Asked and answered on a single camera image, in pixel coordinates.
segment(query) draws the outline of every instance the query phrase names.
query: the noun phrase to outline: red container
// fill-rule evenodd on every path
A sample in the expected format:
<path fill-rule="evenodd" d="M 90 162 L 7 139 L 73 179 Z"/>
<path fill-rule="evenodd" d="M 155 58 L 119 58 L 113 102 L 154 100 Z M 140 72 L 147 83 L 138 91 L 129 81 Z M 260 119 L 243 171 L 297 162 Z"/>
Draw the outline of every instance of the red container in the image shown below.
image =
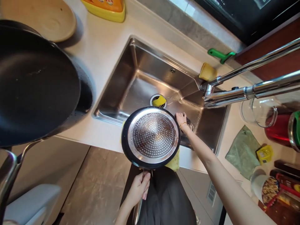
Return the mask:
<path fill-rule="evenodd" d="M 277 116 L 277 120 L 275 121 L 274 125 L 271 127 L 265 128 L 266 136 L 269 140 L 272 140 L 278 144 L 292 147 L 289 138 L 289 132 L 293 129 L 293 124 L 290 124 L 290 114 L 279 114 Z"/>

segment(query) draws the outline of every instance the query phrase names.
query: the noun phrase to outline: human hand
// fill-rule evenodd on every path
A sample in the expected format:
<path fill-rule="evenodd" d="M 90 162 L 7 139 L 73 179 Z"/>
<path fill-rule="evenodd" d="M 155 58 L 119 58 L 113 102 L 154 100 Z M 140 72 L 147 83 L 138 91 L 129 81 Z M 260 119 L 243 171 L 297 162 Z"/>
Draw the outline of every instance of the human hand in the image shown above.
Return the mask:
<path fill-rule="evenodd" d="M 125 199 L 126 203 L 130 207 L 134 207 L 141 200 L 141 198 L 146 200 L 150 185 L 150 177 L 151 175 L 149 172 L 144 173 L 144 178 L 143 173 L 135 176 Z"/>
<path fill-rule="evenodd" d="M 180 113 L 180 112 L 177 112 L 175 113 L 176 115 L 176 120 L 177 120 L 177 123 L 179 124 L 179 126 L 181 125 L 181 130 L 185 133 L 185 130 L 189 128 L 188 124 L 187 124 L 187 115 L 185 112 L 183 113 Z"/>

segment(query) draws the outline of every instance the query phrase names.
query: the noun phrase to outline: human arm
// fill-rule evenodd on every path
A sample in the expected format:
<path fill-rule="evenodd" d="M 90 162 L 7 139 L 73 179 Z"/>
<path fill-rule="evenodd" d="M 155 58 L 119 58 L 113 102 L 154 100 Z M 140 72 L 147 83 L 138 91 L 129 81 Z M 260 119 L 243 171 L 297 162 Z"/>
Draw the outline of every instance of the human arm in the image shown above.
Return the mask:
<path fill-rule="evenodd" d="M 115 225 L 125 225 L 132 208 L 141 200 L 141 198 L 146 200 L 150 184 L 150 177 L 151 175 L 149 172 L 145 173 L 144 175 L 142 172 L 135 176 L 131 188 L 120 207 Z"/>
<path fill-rule="evenodd" d="M 176 113 L 176 119 L 181 130 L 190 140 L 193 149 L 204 164 L 210 179 L 234 225 L 274 225 L 268 217 L 248 196 L 242 187 L 222 165 L 211 149 L 199 138 L 186 122 L 186 115 Z"/>

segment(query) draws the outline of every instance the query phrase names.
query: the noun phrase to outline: chrome faucet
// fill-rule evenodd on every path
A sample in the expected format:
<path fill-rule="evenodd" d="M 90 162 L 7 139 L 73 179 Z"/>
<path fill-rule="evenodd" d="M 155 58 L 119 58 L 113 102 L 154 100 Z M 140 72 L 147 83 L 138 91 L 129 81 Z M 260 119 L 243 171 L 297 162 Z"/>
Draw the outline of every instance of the chrome faucet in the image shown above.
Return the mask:
<path fill-rule="evenodd" d="M 264 98 L 277 94 L 284 94 L 300 90 L 300 70 L 283 75 L 281 77 L 264 81 L 250 87 L 237 88 L 231 91 L 214 93 L 214 87 L 222 84 L 236 75 L 251 71 L 260 66 L 266 65 L 275 59 L 285 56 L 300 49 L 300 38 L 252 61 L 224 76 L 218 76 L 212 81 L 203 83 L 201 90 L 204 91 L 204 105 L 207 108 L 218 108 L 235 102 L 246 101 L 252 98 Z"/>

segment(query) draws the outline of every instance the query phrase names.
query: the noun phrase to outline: vent grille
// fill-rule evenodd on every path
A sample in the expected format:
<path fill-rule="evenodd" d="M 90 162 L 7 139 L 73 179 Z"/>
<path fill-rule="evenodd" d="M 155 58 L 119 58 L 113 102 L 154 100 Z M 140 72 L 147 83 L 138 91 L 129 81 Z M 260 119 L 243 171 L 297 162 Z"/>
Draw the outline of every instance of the vent grille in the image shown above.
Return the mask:
<path fill-rule="evenodd" d="M 206 198 L 212 206 L 213 206 L 213 202 L 215 200 L 215 196 L 216 196 L 215 186 L 213 185 L 212 182 L 210 182 Z"/>

